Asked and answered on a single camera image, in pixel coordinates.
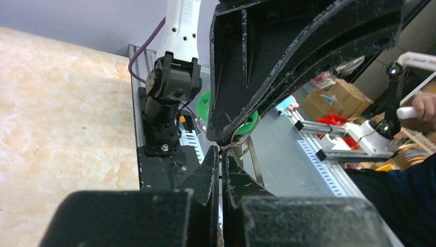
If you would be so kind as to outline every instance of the red plastic object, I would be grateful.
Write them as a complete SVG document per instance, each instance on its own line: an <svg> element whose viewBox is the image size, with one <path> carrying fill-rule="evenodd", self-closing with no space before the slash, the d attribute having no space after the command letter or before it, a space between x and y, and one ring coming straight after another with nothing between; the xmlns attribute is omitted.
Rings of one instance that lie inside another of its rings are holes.
<svg viewBox="0 0 436 247"><path fill-rule="evenodd" d="M343 126L347 122L347 117L341 117L335 114L330 114L329 118L320 118L316 120L322 124ZM317 135L319 139L323 138L323 135ZM343 137L343 141L351 148L351 150L360 150L359 145L351 137Z"/></svg>

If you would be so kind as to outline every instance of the beige marble surface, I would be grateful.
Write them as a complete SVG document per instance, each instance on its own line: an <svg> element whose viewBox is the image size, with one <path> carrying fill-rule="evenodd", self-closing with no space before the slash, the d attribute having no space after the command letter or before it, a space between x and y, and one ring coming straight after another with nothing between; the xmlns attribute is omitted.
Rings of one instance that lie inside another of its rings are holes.
<svg viewBox="0 0 436 247"><path fill-rule="evenodd" d="M139 188L127 63L0 27L0 246L37 246L73 191Z"/></svg>

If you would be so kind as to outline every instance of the white handle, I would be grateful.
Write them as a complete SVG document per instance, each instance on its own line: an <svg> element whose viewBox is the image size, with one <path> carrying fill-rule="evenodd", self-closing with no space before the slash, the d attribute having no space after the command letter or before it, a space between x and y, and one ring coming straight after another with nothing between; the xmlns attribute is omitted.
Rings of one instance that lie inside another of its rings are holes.
<svg viewBox="0 0 436 247"><path fill-rule="evenodd" d="M416 110L413 107L400 107L396 110L396 115L400 120L417 117Z"/></svg>

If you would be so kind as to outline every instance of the green ring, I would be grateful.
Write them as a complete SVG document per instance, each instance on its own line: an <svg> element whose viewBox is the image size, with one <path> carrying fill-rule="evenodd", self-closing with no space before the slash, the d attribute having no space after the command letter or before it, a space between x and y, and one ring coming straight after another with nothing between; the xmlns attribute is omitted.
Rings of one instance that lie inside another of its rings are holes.
<svg viewBox="0 0 436 247"><path fill-rule="evenodd" d="M197 101L197 115L199 118L207 121L209 120L209 107L210 107L210 91L205 92L200 96Z"/></svg>
<svg viewBox="0 0 436 247"><path fill-rule="evenodd" d="M244 135L248 132L250 132L256 125L256 123L259 120L259 113L258 111L253 112L253 114L251 114L251 116L249 116L245 121L244 121L244 126L242 126L237 132L236 135Z"/></svg>

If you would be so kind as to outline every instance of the person's arm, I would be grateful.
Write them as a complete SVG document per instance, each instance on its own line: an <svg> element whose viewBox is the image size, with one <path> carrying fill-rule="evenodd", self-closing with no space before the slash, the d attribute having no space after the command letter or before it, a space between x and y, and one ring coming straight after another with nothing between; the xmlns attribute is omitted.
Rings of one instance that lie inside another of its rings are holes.
<svg viewBox="0 0 436 247"><path fill-rule="evenodd" d="M404 128L420 132L436 130L436 94L420 93L407 100L403 107L415 108L418 117L401 121Z"/></svg>

